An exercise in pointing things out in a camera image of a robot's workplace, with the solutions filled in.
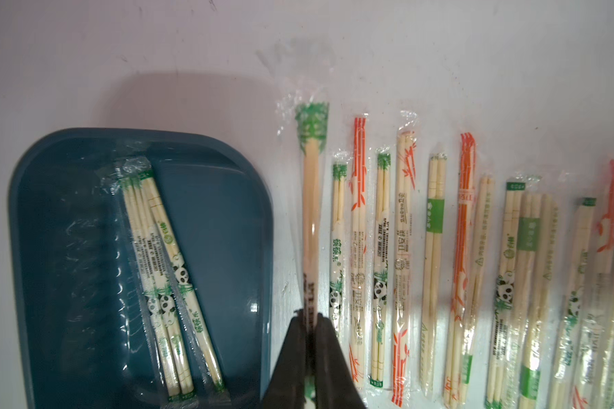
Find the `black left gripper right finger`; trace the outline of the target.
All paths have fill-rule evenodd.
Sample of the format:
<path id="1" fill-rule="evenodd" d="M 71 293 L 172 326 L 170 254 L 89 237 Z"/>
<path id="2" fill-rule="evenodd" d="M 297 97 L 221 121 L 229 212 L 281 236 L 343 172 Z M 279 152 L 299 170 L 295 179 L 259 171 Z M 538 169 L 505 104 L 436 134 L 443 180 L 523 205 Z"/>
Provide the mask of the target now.
<path id="1" fill-rule="evenodd" d="M 317 316 L 314 332 L 316 408 L 365 409 L 329 318 Z"/>

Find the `leaf top chopsticks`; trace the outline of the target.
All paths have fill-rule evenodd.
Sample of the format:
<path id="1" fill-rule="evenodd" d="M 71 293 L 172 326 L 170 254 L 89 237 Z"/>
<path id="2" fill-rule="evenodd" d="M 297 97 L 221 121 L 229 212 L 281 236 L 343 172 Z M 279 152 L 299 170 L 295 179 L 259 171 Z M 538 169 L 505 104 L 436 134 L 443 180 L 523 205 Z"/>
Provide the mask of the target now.
<path id="1" fill-rule="evenodd" d="M 345 207 L 346 176 L 349 155 L 337 152 L 332 163 L 330 274 L 328 293 L 328 316 L 332 321 L 337 339 L 342 339 L 343 296 L 345 285 Z"/>
<path id="2" fill-rule="evenodd" d="M 298 356 L 291 359 L 291 395 L 294 408 L 315 408 L 317 398 L 317 347 L 319 316 L 319 256 L 322 198 L 322 156 L 327 144 L 329 103 L 322 86 L 298 85 L 278 103 L 281 114 L 281 164 L 289 228 L 302 303 L 291 329 Z"/>

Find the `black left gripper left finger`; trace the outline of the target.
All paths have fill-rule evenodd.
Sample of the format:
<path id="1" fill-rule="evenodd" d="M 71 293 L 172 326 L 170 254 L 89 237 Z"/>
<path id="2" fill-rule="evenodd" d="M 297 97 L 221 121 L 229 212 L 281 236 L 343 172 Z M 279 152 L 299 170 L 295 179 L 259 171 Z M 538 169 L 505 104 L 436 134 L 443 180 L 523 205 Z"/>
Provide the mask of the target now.
<path id="1" fill-rule="evenodd" d="M 310 339 L 303 310 L 290 320 L 269 386 L 261 400 L 263 409 L 305 408 Z"/>

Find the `teal plastic storage box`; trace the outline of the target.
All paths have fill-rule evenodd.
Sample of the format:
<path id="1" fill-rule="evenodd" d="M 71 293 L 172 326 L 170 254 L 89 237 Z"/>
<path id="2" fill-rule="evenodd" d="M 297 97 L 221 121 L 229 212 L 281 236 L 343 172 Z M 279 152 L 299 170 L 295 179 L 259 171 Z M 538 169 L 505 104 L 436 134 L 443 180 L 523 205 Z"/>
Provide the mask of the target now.
<path id="1" fill-rule="evenodd" d="M 157 408 L 167 401 L 107 190 L 114 163 L 150 161 L 217 352 L 230 407 L 269 383 L 273 216 L 227 144 L 168 131 L 68 129 L 36 143 L 10 184 L 20 349 L 32 408 Z"/>

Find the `green leaf chopstick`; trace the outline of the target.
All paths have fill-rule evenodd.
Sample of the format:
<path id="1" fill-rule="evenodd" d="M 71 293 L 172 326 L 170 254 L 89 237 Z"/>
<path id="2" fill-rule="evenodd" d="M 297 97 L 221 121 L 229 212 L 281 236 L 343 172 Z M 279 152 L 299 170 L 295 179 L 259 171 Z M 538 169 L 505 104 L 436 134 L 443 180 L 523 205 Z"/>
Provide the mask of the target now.
<path id="1" fill-rule="evenodd" d="M 525 183 L 516 179 L 506 183 L 501 249 L 492 327 L 491 357 L 485 396 L 486 408 L 501 408 L 501 388 L 507 350 L 508 325 L 513 307 L 513 284 L 518 236 L 518 219 Z"/>

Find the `green band chopsticks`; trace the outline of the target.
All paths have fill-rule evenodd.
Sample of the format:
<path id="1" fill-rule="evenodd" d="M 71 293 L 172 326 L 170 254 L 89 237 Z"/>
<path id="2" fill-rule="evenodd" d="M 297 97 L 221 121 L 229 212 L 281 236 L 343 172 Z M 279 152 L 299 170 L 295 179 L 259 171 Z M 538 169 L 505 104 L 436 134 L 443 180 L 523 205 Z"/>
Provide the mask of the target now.
<path id="1" fill-rule="evenodd" d="M 535 408 L 539 395 L 543 358 L 543 331 L 547 320 L 547 299 L 554 277 L 559 207 L 552 194 L 542 197 L 542 216 L 538 250 L 530 291 L 530 310 L 527 321 L 523 360 L 520 371 L 519 408 Z"/>

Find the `green top chopsticks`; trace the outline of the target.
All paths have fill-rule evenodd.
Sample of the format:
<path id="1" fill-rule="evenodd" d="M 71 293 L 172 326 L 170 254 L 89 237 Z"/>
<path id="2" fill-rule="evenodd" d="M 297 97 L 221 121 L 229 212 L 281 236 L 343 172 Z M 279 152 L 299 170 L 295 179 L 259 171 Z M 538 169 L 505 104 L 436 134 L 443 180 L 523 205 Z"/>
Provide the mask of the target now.
<path id="1" fill-rule="evenodd" d="M 513 308 L 508 327 L 506 364 L 501 391 L 503 408 L 518 407 L 518 367 L 525 335 L 525 319 L 529 306 L 530 279 L 537 255 L 542 195 L 526 192 L 523 196 L 518 236 L 516 240 L 516 268 L 514 276 Z"/>

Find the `plain chopsticks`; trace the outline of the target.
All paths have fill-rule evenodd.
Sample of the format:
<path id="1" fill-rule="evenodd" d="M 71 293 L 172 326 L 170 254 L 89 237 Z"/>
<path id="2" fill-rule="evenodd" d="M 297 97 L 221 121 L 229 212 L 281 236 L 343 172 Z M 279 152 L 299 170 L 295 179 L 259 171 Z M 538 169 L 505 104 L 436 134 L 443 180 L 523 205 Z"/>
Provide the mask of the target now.
<path id="1" fill-rule="evenodd" d="M 581 308 L 596 202 L 595 197 L 581 198 L 574 216 L 567 286 L 555 344 L 548 408 L 571 407 L 571 382 L 579 349 Z"/>

